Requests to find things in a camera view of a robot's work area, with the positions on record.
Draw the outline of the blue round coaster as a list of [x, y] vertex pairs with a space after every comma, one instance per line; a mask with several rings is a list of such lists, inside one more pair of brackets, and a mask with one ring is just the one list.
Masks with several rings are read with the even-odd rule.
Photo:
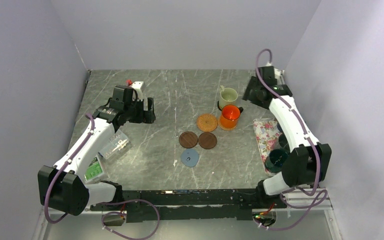
[[193, 148], [185, 149], [180, 155], [180, 161], [189, 168], [193, 168], [197, 165], [200, 157], [198, 152]]

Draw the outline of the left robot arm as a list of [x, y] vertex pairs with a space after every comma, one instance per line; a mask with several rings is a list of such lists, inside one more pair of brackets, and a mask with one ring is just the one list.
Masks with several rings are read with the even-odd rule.
[[152, 124], [156, 120], [154, 99], [143, 97], [143, 90], [130, 85], [117, 85], [107, 102], [93, 113], [83, 134], [71, 149], [52, 166], [42, 166], [37, 174], [39, 199], [48, 222], [49, 209], [78, 216], [91, 205], [105, 204], [111, 210], [124, 203], [122, 186], [101, 181], [86, 184], [83, 179], [93, 158], [125, 123]]

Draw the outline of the cream green mug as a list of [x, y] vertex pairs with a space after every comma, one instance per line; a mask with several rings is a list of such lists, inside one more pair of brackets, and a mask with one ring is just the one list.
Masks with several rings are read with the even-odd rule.
[[222, 110], [227, 105], [237, 105], [238, 93], [235, 89], [230, 87], [224, 87], [221, 85], [219, 87], [219, 99], [218, 99], [218, 109]]

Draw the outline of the dark wooden coaster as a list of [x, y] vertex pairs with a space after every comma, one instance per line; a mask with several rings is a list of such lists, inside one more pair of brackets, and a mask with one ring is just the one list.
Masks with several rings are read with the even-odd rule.
[[198, 144], [203, 149], [212, 149], [217, 145], [217, 137], [211, 132], [203, 132], [198, 137]]
[[198, 136], [194, 132], [185, 131], [179, 136], [178, 140], [183, 148], [190, 149], [197, 145]]

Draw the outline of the orange glossy mug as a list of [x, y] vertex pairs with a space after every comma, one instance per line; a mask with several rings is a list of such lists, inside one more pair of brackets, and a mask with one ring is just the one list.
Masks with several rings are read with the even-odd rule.
[[227, 105], [221, 110], [218, 122], [226, 128], [237, 126], [238, 120], [244, 111], [244, 108], [236, 105]]

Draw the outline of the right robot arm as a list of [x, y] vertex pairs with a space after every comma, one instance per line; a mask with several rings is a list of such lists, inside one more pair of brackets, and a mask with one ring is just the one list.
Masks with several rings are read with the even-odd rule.
[[269, 110], [279, 123], [290, 153], [280, 172], [262, 182], [263, 189], [255, 194], [256, 203], [267, 208], [275, 195], [296, 186], [313, 184], [316, 188], [325, 179], [332, 149], [320, 143], [299, 113], [293, 94], [286, 84], [278, 84], [281, 72], [268, 63], [258, 67], [251, 77], [243, 100]]

